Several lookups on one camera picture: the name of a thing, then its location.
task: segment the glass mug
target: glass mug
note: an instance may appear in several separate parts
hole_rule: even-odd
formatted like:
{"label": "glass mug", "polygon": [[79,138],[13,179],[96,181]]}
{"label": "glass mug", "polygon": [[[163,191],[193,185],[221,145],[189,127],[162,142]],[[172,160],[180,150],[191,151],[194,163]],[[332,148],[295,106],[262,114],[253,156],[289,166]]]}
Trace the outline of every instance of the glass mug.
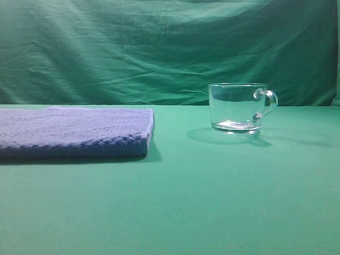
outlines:
{"label": "glass mug", "polygon": [[[227,134],[256,134],[262,119],[277,106],[277,96],[259,83],[215,83],[209,86],[211,126]],[[265,110],[266,96],[270,100]]]}

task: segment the glass cup base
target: glass cup base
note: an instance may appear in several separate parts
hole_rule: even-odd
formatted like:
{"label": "glass cup base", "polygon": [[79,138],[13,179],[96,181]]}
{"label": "glass cup base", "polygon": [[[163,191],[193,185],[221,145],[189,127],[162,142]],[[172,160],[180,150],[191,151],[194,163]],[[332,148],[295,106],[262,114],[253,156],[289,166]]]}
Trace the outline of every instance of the glass cup base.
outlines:
{"label": "glass cup base", "polygon": [[251,123],[242,123],[234,121],[222,121],[218,123],[211,123],[213,129],[222,131],[226,134],[245,134],[256,135],[260,133],[260,125],[253,125]]}

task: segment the green cloth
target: green cloth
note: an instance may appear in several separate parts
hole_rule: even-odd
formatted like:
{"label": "green cloth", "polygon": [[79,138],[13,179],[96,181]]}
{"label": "green cloth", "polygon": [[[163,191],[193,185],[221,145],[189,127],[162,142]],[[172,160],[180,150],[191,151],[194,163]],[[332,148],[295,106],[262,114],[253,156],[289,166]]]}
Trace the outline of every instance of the green cloth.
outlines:
{"label": "green cloth", "polygon": [[0,103],[206,105],[207,84],[336,95],[336,0],[0,1]]}
{"label": "green cloth", "polygon": [[[338,10],[338,41],[340,41],[340,0],[337,0]],[[338,49],[338,75],[337,75],[337,95],[334,98],[333,105],[340,106],[340,48]]]}
{"label": "green cloth", "polygon": [[258,138],[153,109],[144,159],[0,164],[0,254],[340,254],[339,107],[278,107]]}

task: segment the folded towel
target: folded towel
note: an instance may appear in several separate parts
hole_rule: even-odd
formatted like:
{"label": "folded towel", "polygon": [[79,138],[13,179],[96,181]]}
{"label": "folded towel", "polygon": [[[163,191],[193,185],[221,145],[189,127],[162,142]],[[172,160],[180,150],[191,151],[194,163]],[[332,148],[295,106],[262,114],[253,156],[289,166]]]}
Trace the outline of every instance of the folded towel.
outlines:
{"label": "folded towel", "polygon": [[0,109],[0,158],[141,156],[153,121],[152,109]]}

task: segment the tabletop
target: tabletop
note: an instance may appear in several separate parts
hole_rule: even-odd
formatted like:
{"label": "tabletop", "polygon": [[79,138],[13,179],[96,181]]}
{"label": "tabletop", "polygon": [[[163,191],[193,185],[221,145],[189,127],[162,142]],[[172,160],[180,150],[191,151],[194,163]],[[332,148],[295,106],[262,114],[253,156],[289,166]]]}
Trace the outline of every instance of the tabletop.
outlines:
{"label": "tabletop", "polygon": [[340,254],[339,107],[278,107],[257,137],[117,107],[154,109],[146,157],[0,162],[0,254]]}

